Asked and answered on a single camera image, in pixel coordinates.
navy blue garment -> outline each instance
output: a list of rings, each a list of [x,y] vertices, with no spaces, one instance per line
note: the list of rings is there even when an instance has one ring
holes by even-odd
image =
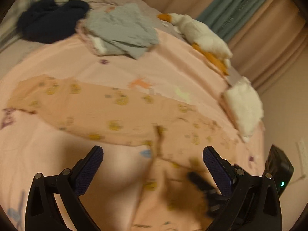
[[[58,6],[54,0],[40,0],[23,12],[17,22],[17,31],[28,41],[53,43],[75,33],[75,26],[83,18],[89,5],[70,0]]]

white pillow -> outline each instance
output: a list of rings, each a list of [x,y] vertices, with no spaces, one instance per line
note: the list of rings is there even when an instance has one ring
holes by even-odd
[[[244,142],[248,142],[264,116],[258,93],[251,86],[250,81],[242,77],[232,88],[224,92],[223,97],[240,136]]]

metal screw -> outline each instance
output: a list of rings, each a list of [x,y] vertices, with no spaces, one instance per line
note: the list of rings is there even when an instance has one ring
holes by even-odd
[[[243,176],[243,175],[245,174],[244,170],[242,170],[242,169],[236,170],[236,173],[237,173],[239,176]]]
[[[41,178],[41,176],[42,176],[41,173],[37,173],[37,174],[34,176],[34,178],[35,178],[35,179],[39,179],[39,178]]]
[[[266,173],[266,174],[265,174],[265,177],[266,177],[267,179],[272,179],[272,178],[273,178],[272,175],[271,175],[270,173]]]
[[[70,173],[70,169],[66,168],[62,171],[62,174],[64,174],[65,176],[68,175]]]

white fluffy cloth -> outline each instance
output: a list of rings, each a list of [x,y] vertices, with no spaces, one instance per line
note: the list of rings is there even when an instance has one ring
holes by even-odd
[[[171,24],[177,27],[190,43],[196,43],[199,47],[212,53],[220,60],[230,59],[232,52],[228,45],[204,23],[194,20],[188,15],[170,13]]]
[[[244,142],[248,142],[263,118],[263,105],[258,93],[246,77],[242,77],[223,94]]]

blue textured gripper pad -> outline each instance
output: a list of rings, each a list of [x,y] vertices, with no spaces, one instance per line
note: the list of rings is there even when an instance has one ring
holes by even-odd
[[[91,158],[84,165],[81,172],[75,180],[75,194],[77,196],[84,195],[93,180],[99,166],[101,165],[104,157],[104,152],[101,147],[96,149]]]
[[[230,197],[232,195],[232,180],[208,148],[203,150],[203,161],[221,194]]]

